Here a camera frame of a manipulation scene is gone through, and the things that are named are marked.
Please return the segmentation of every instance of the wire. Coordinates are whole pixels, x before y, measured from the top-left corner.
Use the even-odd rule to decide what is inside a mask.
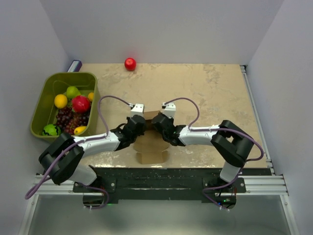
[[[167,101],[167,102],[165,102],[164,104],[168,104],[168,103],[170,103],[170,102],[173,102],[173,101],[176,101],[176,100],[180,100],[180,99],[184,99],[184,100],[190,101],[191,103],[193,103],[193,105],[194,105],[194,106],[196,107],[196,109],[197,109],[197,117],[188,125],[188,129],[189,129],[191,132],[198,132],[198,131],[210,131],[210,132],[212,132],[212,131],[228,131],[228,132],[236,133],[236,134],[238,134],[238,135],[241,135],[241,136],[247,138],[248,140],[250,140],[251,142],[253,142],[253,143],[260,149],[261,154],[260,154],[260,156],[259,156],[258,158],[248,159],[248,160],[246,160],[246,162],[258,161],[258,160],[260,160],[260,159],[263,158],[263,156],[264,156],[264,151],[263,151],[263,148],[261,147],[261,145],[260,145],[257,141],[255,141],[251,136],[249,136],[249,135],[247,135],[247,134],[245,134],[245,133],[242,133],[242,132],[240,132],[240,131],[233,130],[233,129],[228,129],[228,128],[190,129],[191,125],[194,124],[194,123],[199,119],[199,117],[200,117],[200,109],[199,109],[199,107],[197,106],[197,104],[196,104],[193,100],[191,100],[191,99],[189,99],[189,98],[185,98],[185,97],[179,97],[179,98],[175,98],[175,99],[172,99],[172,100],[170,100],[170,101]],[[240,172],[243,170],[243,168],[244,168],[244,167],[241,167],[241,168],[240,168],[238,174],[237,174],[237,175],[235,176],[235,178],[234,178],[232,181],[230,181],[229,183],[227,183],[227,184],[225,184],[225,185],[222,185],[222,186],[211,187],[211,188],[204,188],[204,189],[202,190],[203,195],[204,195],[207,199],[209,199],[211,202],[213,202],[215,205],[217,205],[218,207],[228,210],[226,207],[224,207],[224,206],[222,206],[222,205],[219,205],[215,200],[213,200],[210,196],[208,196],[208,195],[206,194],[206,191],[208,191],[208,190],[222,189],[222,188],[225,188],[225,187],[230,186],[231,184],[233,184],[233,183],[237,180],[237,178],[238,178]]]
[[[100,192],[102,192],[103,193],[103,195],[105,194],[106,195],[106,201],[105,202],[103,202],[100,206],[97,206],[97,207],[88,207],[88,208],[91,208],[92,210],[94,210],[94,209],[101,209],[101,208],[104,208],[106,205],[107,205],[107,203],[109,202],[109,194],[108,194],[108,192],[106,191],[106,190],[104,190],[103,188],[95,188],[95,187],[91,187],[91,186],[88,186],[88,185],[84,185],[84,184],[82,184],[82,183],[78,183],[79,185],[81,185],[81,186],[83,186],[83,187],[85,187],[85,188],[89,188],[89,189],[92,189],[92,190],[97,190],[97,191],[100,191]]]
[[[167,101],[167,102],[165,102],[164,104],[166,105],[166,104],[168,104],[168,103],[171,103],[171,102],[174,102],[174,101],[180,100],[180,99],[184,99],[184,100],[190,101],[191,103],[193,103],[193,105],[194,105],[194,106],[196,107],[196,109],[197,109],[197,117],[196,117],[191,123],[189,123],[189,125],[188,125],[188,128],[190,129],[191,125],[194,124],[194,123],[199,119],[199,117],[200,117],[200,109],[199,109],[199,107],[197,106],[197,104],[196,104],[192,99],[189,99],[189,98],[186,98],[186,97],[178,97],[178,98],[172,99],[172,100],[170,100],[170,101]]]
[[[119,125],[117,126],[117,129],[119,129],[119,128],[121,128],[122,126],[125,126],[125,125],[126,125],[126,123],[119,124]]]
[[[57,164],[57,162],[63,157],[63,155],[65,153],[67,153],[68,151],[70,151],[73,147],[75,147],[76,145],[79,145],[83,142],[86,142],[86,141],[95,141],[95,140],[101,140],[101,139],[105,139],[108,134],[109,134],[109,127],[107,125],[107,122],[105,121],[105,119],[103,118],[102,114],[101,114],[101,111],[100,111],[100,104],[101,104],[101,101],[104,99],[104,98],[114,98],[114,99],[118,99],[120,101],[122,101],[123,103],[127,104],[128,106],[130,106],[131,104],[126,102],[125,100],[119,98],[119,97],[116,97],[114,95],[105,95],[103,97],[101,97],[98,101],[98,106],[97,106],[97,110],[98,110],[98,114],[106,128],[106,133],[105,135],[103,136],[100,136],[100,137],[93,137],[93,138],[86,138],[85,140],[81,140],[81,141],[78,141],[78,142],[75,142],[73,144],[71,144],[69,147],[67,147],[65,150],[63,150],[57,157],[56,159],[52,162],[52,164],[49,166],[49,168],[47,169],[47,171],[45,172],[45,174],[42,176],[41,180],[36,184],[34,185],[25,195],[25,199],[28,200],[29,198],[31,198],[36,192],[37,190],[40,188],[40,186],[50,180],[51,178],[48,177],[49,173],[51,172],[51,170],[53,169],[53,167]],[[109,194],[107,191],[105,191],[104,189],[101,189],[101,188],[95,188],[95,187],[90,187],[90,186],[86,186],[84,184],[81,184],[82,186],[86,187],[86,188],[90,188],[90,189],[93,189],[93,190],[98,190],[98,191],[101,191],[103,193],[106,194],[107,196],[107,199],[105,201],[105,203],[103,203],[102,205],[98,206],[98,207],[92,207],[91,209],[99,209],[99,208],[103,208],[109,201]]]

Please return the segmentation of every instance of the green basket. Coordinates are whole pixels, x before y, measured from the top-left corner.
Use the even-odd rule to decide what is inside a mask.
[[[78,88],[82,95],[87,96],[94,92],[91,104],[89,122],[86,129],[77,136],[94,135],[97,128],[98,111],[97,103],[100,99],[97,78],[89,72],[60,72],[52,75],[45,82],[41,92],[33,120],[30,125],[31,133],[40,139],[53,142],[58,136],[43,136],[43,128],[48,124],[56,123],[57,107],[54,105],[54,97],[65,94],[69,86]]]

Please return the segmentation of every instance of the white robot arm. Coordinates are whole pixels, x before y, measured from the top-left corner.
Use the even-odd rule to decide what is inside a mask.
[[[231,182],[245,165],[248,155],[253,147],[253,142],[248,138],[234,132],[225,132],[225,129],[235,130],[246,134],[238,126],[228,120],[220,125],[208,127],[192,127],[174,125],[176,111],[173,102],[162,105],[164,111],[152,120],[152,125],[162,134],[163,139],[173,146],[187,146],[191,144],[214,146],[225,159],[220,178],[224,182]]]
[[[143,118],[144,105],[135,104],[131,108],[127,123],[119,125],[107,134],[72,137],[62,133],[39,157],[39,162],[47,170],[62,151],[73,145],[73,148],[70,148],[50,171],[49,176],[52,181],[58,185],[65,180],[91,185],[97,179],[97,175],[90,166],[79,164],[82,158],[126,148],[135,142],[137,136],[144,134],[146,129],[146,121]]]

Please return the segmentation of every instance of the table surface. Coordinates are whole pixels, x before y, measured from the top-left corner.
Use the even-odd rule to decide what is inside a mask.
[[[230,120],[261,143],[255,116],[239,65],[229,64],[138,64],[126,71],[123,64],[83,64],[80,71],[98,79],[100,95],[115,95],[130,103],[143,103],[145,111],[161,110],[161,104],[176,97],[194,100],[200,118],[193,126],[211,126]],[[189,124],[197,115],[192,103],[176,101],[174,124]],[[112,98],[102,101],[101,113],[110,129],[124,123],[129,108]],[[105,132],[100,118],[97,134]],[[95,167],[223,167],[224,159],[211,146],[170,146],[162,164],[140,164],[132,146],[116,152],[103,152],[82,159]],[[254,146],[249,158],[259,157]],[[246,167],[267,167],[265,158]]]

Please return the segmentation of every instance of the cardboard box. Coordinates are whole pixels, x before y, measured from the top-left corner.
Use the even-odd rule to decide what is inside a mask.
[[[165,142],[162,135],[157,132],[152,124],[152,119],[158,115],[160,111],[145,112],[147,129],[143,136],[137,137],[134,143],[134,150],[137,151],[137,160],[141,164],[158,164],[164,163],[168,159],[168,152],[166,149],[170,146]]]

